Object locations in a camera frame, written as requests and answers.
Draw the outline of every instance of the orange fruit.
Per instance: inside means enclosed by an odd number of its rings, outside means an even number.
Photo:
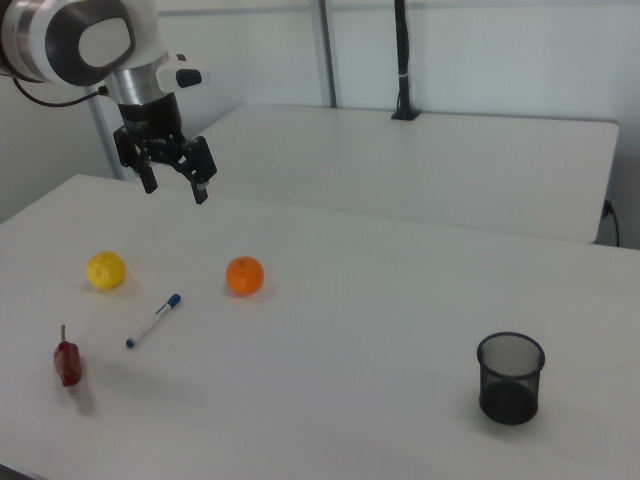
[[[124,280],[127,267],[113,252],[100,252],[87,263],[87,278],[99,288],[113,288]]]
[[[264,280],[264,269],[252,257],[238,257],[227,267],[227,285],[238,295],[249,295],[260,288]]]

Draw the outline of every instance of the black mesh cup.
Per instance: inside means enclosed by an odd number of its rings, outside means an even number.
[[[538,386],[544,360],[538,342],[520,333],[494,333],[480,342],[482,411],[505,425],[531,420],[538,411]]]

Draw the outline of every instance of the lemon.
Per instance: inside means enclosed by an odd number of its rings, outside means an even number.
[[[113,252],[100,252],[87,263],[87,278],[99,288],[113,288],[124,280],[124,260]]]

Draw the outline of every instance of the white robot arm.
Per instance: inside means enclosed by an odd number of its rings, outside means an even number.
[[[206,140],[186,140],[173,92],[205,83],[206,69],[170,54],[153,0],[0,0],[0,74],[30,82],[90,86],[106,81],[124,127],[120,162],[157,188],[151,163],[192,185],[197,203],[216,173]]]

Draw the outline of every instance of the white table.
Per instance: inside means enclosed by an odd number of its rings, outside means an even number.
[[[103,249],[130,270],[106,295],[84,278]],[[267,279],[239,299],[243,254]],[[635,251],[75,177],[0,225],[0,458],[49,480],[635,480],[639,284]],[[476,346],[506,329],[547,354],[518,427],[478,406]]]
[[[250,105],[203,135],[223,195],[591,243],[618,127]],[[190,188],[154,168],[161,185]]]

